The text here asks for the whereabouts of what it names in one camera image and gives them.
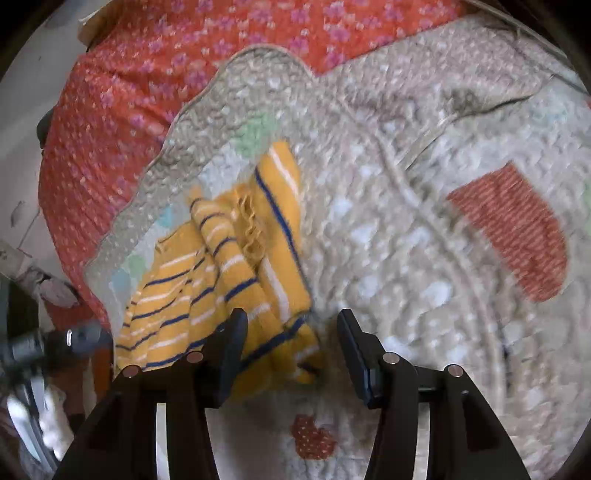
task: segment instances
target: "orange floral fabric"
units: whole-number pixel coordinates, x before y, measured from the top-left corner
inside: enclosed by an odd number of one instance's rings
[[[89,306],[106,321],[84,266],[183,103],[231,55],[271,43],[322,74],[453,20],[461,8],[460,0],[125,0],[113,31],[74,65],[41,164],[40,206]]]

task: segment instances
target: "white stripe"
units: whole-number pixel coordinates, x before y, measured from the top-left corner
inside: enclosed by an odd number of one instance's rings
[[[228,226],[227,223],[220,223],[219,225],[216,225],[213,228],[213,230],[211,232],[209,232],[209,235],[207,236],[207,238],[205,239],[205,241],[207,243],[209,243],[217,231],[221,230],[222,228],[226,228],[227,226]]]
[[[131,336],[132,337],[137,337],[138,335],[141,335],[143,332],[145,332],[146,330],[156,326],[156,325],[160,325],[160,323],[162,322],[162,319],[160,320],[156,320],[155,322],[151,322],[147,325],[145,325],[142,328],[138,328],[137,330],[134,330],[133,332],[131,332]]]
[[[228,268],[230,268],[233,265],[236,265],[238,262],[241,262],[243,260],[244,257],[242,256],[242,254],[234,255],[230,260],[228,260],[226,263],[222,265],[221,270],[225,272]]]
[[[263,312],[268,312],[269,310],[271,310],[271,305],[268,303],[261,303],[258,307],[246,314],[248,316],[248,321],[250,322],[251,320],[254,320],[258,315]]]
[[[197,210],[195,210],[195,213],[201,213],[204,210],[212,209],[215,207],[216,207],[216,205],[214,203],[208,203],[207,205],[201,205],[201,206],[197,207]]]
[[[150,350],[156,350],[157,348],[163,347],[163,346],[168,346],[168,345],[172,345],[173,343],[177,343],[179,340],[182,340],[183,338],[186,338],[189,336],[188,332],[183,332],[180,335],[177,335],[174,338],[171,338],[170,340],[162,340],[161,342],[157,342],[153,345],[151,345],[148,348],[148,351]]]
[[[299,202],[300,194],[297,191],[296,182],[292,178],[290,173],[287,171],[287,169],[283,166],[283,163],[281,163],[281,159],[279,158],[279,155],[277,155],[275,148],[271,147],[269,149],[269,155],[271,156],[273,163],[275,164],[275,168],[277,168],[277,170],[283,177],[283,180],[285,180],[285,183],[287,183],[288,187],[291,188],[291,191],[294,193],[296,202]]]
[[[148,301],[154,301],[154,300],[162,300],[165,299],[166,297],[168,297],[169,295],[172,295],[174,293],[174,291],[179,288],[182,284],[185,283],[185,280],[181,280],[180,282],[178,282],[173,288],[171,288],[168,292],[166,293],[161,293],[159,295],[152,295],[151,297],[146,297],[144,299],[138,300],[138,305],[140,303],[146,303]]]
[[[200,252],[199,250],[195,250],[194,252],[191,252],[187,255],[183,255],[182,257],[177,257],[174,260],[163,263],[162,265],[160,265],[160,268],[169,267],[170,265],[177,264],[177,263],[182,262],[183,260],[186,260],[188,258],[195,257],[199,252]]]
[[[197,325],[198,323],[201,323],[202,321],[207,320],[214,313],[216,313],[216,308],[215,307],[212,308],[212,309],[209,309],[205,313],[202,313],[198,317],[195,317],[194,319],[191,319],[191,325]]]
[[[262,259],[261,265],[263,270],[265,271],[265,275],[269,279],[269,283],[271,283],[271,287],[273,288],[273,292],[275,292],[275,297],[277,298],[277,303],[279,304],[279,317],[281,323],[285,323],[290,319],[290,301],[287,298],[285,290],[275,275],[275,271],[271,267],[271,263],[269,262],[269,258],[265,257]]]
[[[190,299],[191,299],[191,297],[189,295],[185,295],[184,297],[177,298],[177,300],[174,302],[174,304],[177,305],[177,304],[181,303],[182,301],[189,301]],[[131,336],[137,337],[138,335],[141,335],[142,333],[144,333],[146,330],[149,330],[153,326],[159,325],[161,322],[162,322],[162,319],[156,320],[155,322],[147,323],[142,328],[138,328],[137,330],[134,330],[133,332],[131,332]]]
[[[307,356],[312,355],[313,353],[316,353],[318,350],[320,350],[320,347],[318,345],[311,345],[308,348],[304,348],[301,352],[297,352],[294,355],[294,362],[296,362],[298,364],[304,358],[306,358]]]

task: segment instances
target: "yellow towel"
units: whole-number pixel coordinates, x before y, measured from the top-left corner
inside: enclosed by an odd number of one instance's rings
[[[314,381],[322,355],[304,320],[311,298],[298,260],[299,187],[299,169],[281,141],[247,183],[213,201],[191,191],[191,221],[158,242],[126,310],[118,367],[169,366],[240,307],[249,323],[233,394],[285,379]]]

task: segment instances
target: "pink flower pattern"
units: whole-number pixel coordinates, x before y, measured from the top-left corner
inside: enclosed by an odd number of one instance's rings
[[[324,8],[324,14],[331,20],[343,17],[345,15],[343,2],[332,2],[328,7]]]
[[[308,41],[305,37],[296,37],[290,41],[289,49],[299,56],[308,55]]]
[[[342,27],[333,27],[330,29],[330,39],[335,42],[346,42],[349,41],[351,33],[349,30]]]
[[[291,11],[291,21],[293,23],[304,24],[310,21],[310,14],[303,8],[296,8]]]

